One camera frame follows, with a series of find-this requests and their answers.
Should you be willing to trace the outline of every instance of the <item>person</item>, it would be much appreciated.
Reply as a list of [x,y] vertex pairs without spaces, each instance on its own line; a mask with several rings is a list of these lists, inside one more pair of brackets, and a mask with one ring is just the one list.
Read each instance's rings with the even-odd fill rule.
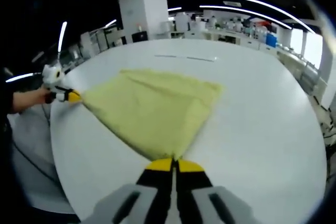
[[50,91],[41,87],[34,91],[13,92],[9,85],[5,83],[5,75],[1,69],[0,77],[1,94],[2,94],[2,137],[0,164],[2,172],[3,192],[2,198],[4,208],[2,219],[9,217],[11,221],[30,221],[34,223],[45,223],[44,217],[37,215],[29,205],[20,186],[13,165],[12,165],[12,129],[7,119],[7,114],[22,112],[25,109],[36,104],[46,103]]

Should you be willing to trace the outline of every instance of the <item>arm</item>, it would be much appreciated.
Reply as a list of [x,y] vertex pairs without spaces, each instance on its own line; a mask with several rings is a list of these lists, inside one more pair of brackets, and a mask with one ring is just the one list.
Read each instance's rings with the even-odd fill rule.
[[28,92],[15,92],[13,94],[13,106],[11,113],[18,113],[36,104],[46,103],[46,96],[50,91],[45,88]]

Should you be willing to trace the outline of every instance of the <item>white cabinet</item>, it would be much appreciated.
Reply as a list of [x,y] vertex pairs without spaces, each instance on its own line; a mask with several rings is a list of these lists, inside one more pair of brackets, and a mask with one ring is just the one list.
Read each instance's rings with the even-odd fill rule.
[[263,51],[263,52],[266,52],[268,54],[274,55],[274,56],[277,55],[277,49],[276,48],[271,47],[271,46],[269,46],[267,44],[264,44],[264,43],[260,43],[259,50]]
[[259,50],[259,44],[260,43],[254,39],[245,39],[245,38],[240,39],[240,45],[243,47],[249,47]]

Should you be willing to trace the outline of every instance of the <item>ceiling light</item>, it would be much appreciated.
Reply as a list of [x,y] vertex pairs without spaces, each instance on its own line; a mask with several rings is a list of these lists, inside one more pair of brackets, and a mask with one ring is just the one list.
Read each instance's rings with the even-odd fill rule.
[[39,52],[37,56],[35,56],[33,59],[32,59],[32,63],[34,63],[35,61],[37,61],[39,58],[41,58],[42,56],[44,55],[44,52]]
[[234,7],[228,7],[228,6],[216,6],[216,5],[200,5],[199,7],[200,8],[229,9],[229,10],[237,10],[237,11],[243,12],[243,13],[250,13],[250,14],[253,14],[253,15],[256,15],[256,16],[260,16],[260,17],[272,20],[273,22],[278,23],[278,24],[280,24],[280,25],[282,25],[282,26],[284,26],[284,27],[286,27],[288,29],[292,29],[290,26],[286,25],[285,23],[283,23],[281,21],[278,21],[278,20],[276,20],[274,18],[268,17],[268,16],[266,16],[264,14],[252,12],[250,10],[244,10],[244,9],[234,8]]
[[275,7],[273,5],[270,5],[270,4],[267,4],[265,2],[262,2],[262,1],[259,1],[259,0],[246,0],[246,1],[250,1],[250,2],[254,2],[254,3],[257,3],[257,4],[260,4],[260,5],[264,5],[264,6],[267,6],[269,8],[272,8],[273,10],[277,10],[278,12],[281,12],[282,14],[285,14],[287,15],[288,17],[294,19],[297,23],[301,24],[303,27],[305,27],[308,31],[310,31],[311,33],[315,34],[315,32],[309,27],[307,26],[304,22],[302,22],[301,20],[299,20],[298,18],[294,17],[293,15],[289,14],[288,12],[285,12],[284,10],[278,8],[278,7]]
[[115,20],[112,20],[110,23],[106,24],[106,25],[104,26],[104,28],[108,28],[110,25],[114,24],[115,22],[117,22],[116,19],[115,19]]
[[182,9],[182,7],[170,8],[170,9],[168,9],[168,12],[170,12],[171,10],[181,10],[181,9]]
[[64,37],[64,32],[65,32],[65,28],[67,27],[68,22],[63,22],[62,24],[62,28],[61,28],[61,33],[59,35],[59,40],[58,40],[58,52],[61,52],[62,49],[62,43],[63,43],[63,37]]
[[33,76],[33,75],[34,75],[34,73],[23,74],[21,76],[12,77],[12,78],[8,79],[6,82],[16,81],[16,80],[23,79],[23,78],[26,78],[26,77],[29,77],[29,76]]

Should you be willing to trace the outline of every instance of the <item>black sleeve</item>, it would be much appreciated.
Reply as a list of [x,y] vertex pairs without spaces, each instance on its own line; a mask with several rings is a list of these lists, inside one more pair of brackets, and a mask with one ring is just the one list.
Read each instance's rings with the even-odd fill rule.
[[0,85],[1,85],[1,93],[3,95],[3,111],[5,113],[5,115],[7,115],[13,107],[13,91],[11,89],[11,87],[9,86],[8,83],[6,83],[6,79],[5,79],[5,74],[4,74],[4,70],[1,69],[1,76],[0,76]]

